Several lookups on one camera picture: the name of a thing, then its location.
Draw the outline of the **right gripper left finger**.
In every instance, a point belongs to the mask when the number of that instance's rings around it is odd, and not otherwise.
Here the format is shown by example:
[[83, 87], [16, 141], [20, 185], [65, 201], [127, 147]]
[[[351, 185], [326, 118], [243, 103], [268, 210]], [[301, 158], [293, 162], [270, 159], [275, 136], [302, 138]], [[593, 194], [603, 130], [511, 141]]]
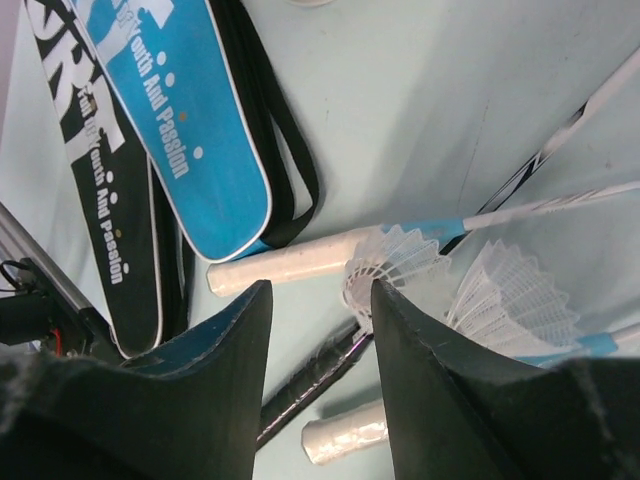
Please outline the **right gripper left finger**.
[[79, 356], [1, 358], [5, 479], [248, 479], [273, 289], [114, 366]]

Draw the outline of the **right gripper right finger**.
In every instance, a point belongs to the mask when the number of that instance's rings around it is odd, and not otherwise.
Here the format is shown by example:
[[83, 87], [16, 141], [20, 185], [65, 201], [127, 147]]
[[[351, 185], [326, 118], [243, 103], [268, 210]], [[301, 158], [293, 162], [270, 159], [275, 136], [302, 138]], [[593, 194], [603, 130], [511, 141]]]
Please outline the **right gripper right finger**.
[[542, 369], [495, 353], [376, 281], [372, 313], [398, 479], [635, 479], [639, 363]]

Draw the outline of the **shuttlecock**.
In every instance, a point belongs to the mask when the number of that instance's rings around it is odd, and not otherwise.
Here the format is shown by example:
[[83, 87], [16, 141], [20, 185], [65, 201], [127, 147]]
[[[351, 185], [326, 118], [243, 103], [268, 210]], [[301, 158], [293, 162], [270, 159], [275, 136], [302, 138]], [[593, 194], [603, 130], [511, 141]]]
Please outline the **shuttlecock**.
[[345, 265], [342, 300], [368, 334], [372, 326], [372, 284], [389, 283], [400, 292], [440, 288], [449, 277], [452, 259], [440, 253], [439, 241], [417, 229], [394, 225], [376, 228], [360, 241]]
[[568, 302], [536, 257], [498, 240], [481, 249], [443, 322], [505, 356], [560, 354], [577, 346], [580, 315]]

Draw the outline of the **blue racket bag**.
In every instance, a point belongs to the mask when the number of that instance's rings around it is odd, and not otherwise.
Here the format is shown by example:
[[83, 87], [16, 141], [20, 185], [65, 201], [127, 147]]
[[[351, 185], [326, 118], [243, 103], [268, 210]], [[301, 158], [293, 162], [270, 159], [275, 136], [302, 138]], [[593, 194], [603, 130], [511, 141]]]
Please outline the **blue racket bag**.
[[264, 248], [272, 193], [209, 2], [72, 7], [195, 253], [223, 263]]

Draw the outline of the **blue white racket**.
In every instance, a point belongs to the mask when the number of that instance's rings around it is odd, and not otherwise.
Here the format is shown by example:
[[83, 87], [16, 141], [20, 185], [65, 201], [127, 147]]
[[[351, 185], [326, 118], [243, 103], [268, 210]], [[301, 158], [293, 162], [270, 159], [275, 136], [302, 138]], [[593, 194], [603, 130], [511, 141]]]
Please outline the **blue white racket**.
[[[574, 339], [567, 348], [555, 347], [528, 334], [515, 345], [498, 348], [498, 353], [536, 367], [550, 367], [576, 357], [605, 357], [639, 349], [637, 323], [610, 332]], [[328, 419], [307, 423], [301, 432], [301, 446], [315, 465], [324, 465], [355, 451], [385, 442], [388, 428], [384, 403], [376, 400]]]

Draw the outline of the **black racket bag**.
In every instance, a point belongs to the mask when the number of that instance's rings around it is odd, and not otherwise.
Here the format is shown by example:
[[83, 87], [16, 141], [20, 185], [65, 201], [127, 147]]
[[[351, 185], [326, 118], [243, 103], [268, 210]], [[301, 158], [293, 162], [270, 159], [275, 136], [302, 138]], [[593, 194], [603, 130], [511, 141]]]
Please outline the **black racket bag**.
[[[25, 10], [80, 196], [111, 338], [131, 358], [185, 329], [189, 266], [203, 258], [184, 237], [73, 2], [28, 1]], [[253, 254], [262, 253], [288, 245], [314, 216], [313, 208], [297, 211], [290, 170], [298, 171], [312, 204], [319, 201], [318, 175], [245, 5], [207, 2], [272, 193], [260, 237], [265, 246]]]

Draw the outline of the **white racket left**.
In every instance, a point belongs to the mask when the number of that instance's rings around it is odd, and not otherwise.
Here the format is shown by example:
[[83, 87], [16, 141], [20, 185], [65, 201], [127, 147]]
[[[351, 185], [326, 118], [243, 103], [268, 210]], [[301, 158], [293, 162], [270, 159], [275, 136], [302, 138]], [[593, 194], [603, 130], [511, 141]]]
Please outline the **white racket left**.
[[212, 264], [207, 270], [206, 279], [212, 293], [222, 297], [230, 296], [256, 280], [269, 280], [279, 284], [336, 273], [354, 257], [360, 244], [370, 238], [384, 237], [392, 230], [416, 230], [425, 238], [445, 243], [474, 230], [529, 216], [568, 210], [638, 189], [639, 182], [631, 181], [467, 218], [432, 219], [358, 228], [224, 264]]

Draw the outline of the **white black racket right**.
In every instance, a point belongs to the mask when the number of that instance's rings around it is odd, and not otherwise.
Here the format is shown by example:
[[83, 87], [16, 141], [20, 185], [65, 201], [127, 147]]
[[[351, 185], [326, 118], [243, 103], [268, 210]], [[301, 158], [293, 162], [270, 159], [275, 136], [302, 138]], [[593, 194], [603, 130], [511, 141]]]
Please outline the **white black racket right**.
[[585, 103], [522, 165], [503, 186], [477, 211], [493, 213], [526, 183], [569, 138], [593, 117], [639, 71], [636, 49], [585, 101]]

